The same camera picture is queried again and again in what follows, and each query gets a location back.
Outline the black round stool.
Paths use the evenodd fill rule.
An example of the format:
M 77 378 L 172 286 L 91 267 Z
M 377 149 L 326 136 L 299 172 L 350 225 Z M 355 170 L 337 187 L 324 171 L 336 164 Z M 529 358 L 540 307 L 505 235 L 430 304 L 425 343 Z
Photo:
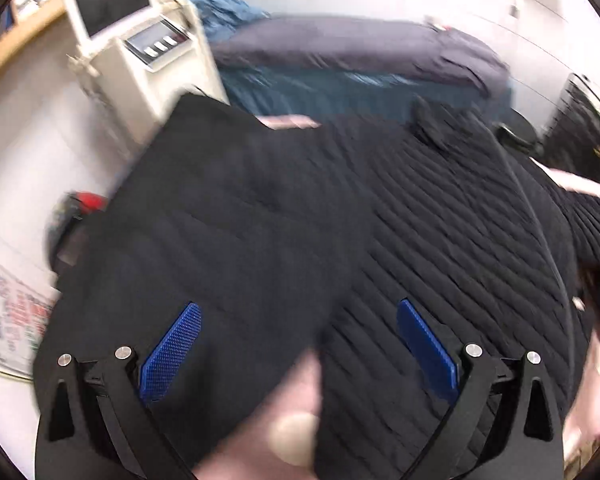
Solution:
M 535 128 L 528 122 L 500 122 L 495 128 L 495 136 L 501 144 L 523 151 L 532 150 L 539 141 Z

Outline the white medical machine with screen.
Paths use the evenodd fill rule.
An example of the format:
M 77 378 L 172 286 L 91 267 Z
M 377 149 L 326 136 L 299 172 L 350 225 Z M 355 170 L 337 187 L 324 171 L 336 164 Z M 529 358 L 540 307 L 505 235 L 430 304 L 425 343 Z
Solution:
M 127 148 L 147 144 L 184 93 L 227 99 L 190 0 L 64 0 L 69 66 Z

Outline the printed paper sheet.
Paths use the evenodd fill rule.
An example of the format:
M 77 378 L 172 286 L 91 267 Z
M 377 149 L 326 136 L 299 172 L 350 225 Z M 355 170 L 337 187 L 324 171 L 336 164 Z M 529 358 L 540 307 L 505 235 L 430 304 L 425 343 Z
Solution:
M 31 376 L 56 299 L 55 289 L 40 294 L 0 265 L 0 372 Z

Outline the massage bed with grey cover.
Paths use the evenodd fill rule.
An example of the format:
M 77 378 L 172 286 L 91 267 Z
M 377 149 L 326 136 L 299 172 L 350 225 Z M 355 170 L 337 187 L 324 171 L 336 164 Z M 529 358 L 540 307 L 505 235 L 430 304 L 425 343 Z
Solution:
M 455 28 L 282 15 L 242 26 L 211 51 L 230 104 L 257 116 L 405 120 L 424 99 L 493 122 L 512 104 L 508 66 Z

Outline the pink bed sheet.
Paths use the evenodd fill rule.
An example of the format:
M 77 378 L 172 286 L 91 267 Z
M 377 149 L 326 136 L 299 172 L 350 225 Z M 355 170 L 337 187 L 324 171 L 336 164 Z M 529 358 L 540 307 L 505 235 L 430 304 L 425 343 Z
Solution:
M 261 414 L 270 452 L 322 479 L 553 479 L 562 441 L 600 431 L 600 341 L 571 298 L 600 271 L 600 184 L 503 151 L 474 118 L 275 133 L 212 124 L 230 216 L 253 229 L 234 283 L 261 342 L 301 375 Z M 453 404 L 396 326 L 408 300 L 456 362 Z

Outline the black quilted coat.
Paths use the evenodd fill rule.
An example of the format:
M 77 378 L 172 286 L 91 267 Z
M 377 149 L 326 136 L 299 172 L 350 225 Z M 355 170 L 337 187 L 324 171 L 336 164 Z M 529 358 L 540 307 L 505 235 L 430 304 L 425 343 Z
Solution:
M 33 365 L 40 479 L 189 479 L 302 354 L 321 479 L 559 479 L 600 315 L 600 194 L 471 112 L 273 130 L 188 94 Z

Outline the blue crumpled cloth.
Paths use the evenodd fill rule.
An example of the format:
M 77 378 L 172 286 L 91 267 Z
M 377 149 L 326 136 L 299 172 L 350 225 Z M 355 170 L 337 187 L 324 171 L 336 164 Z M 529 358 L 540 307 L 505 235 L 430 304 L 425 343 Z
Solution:
M 270 14 L 245 0 L 190 0 L 210 42 L 230 39 L 242 26 L 265 20 Z

